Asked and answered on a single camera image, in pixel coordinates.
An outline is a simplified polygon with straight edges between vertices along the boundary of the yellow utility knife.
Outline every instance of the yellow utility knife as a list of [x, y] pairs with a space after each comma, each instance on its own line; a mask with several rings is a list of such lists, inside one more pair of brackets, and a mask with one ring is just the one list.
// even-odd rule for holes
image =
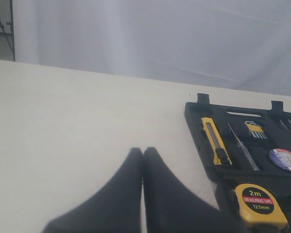
[[235, 188], [235, 192], [239, 203], [240, 216], [247, 227], [257, 225], [275, 226], [280, 230], [287, 227], [288, 221], [276, 199], [265, 188], [255, 184], [243, 183]]
[[214, 156], [213, 163], [215, 165], [221, 165], [223, 158], [225, 157], [230, 165], [232, 165], [231, 158], [229, 157], [225, 145], [220, 137], [220, 134], [215, 127], [213, 120], [209, 117], [203, 117], [203, 128], [206, 132], [207, 138], [211, 144]]

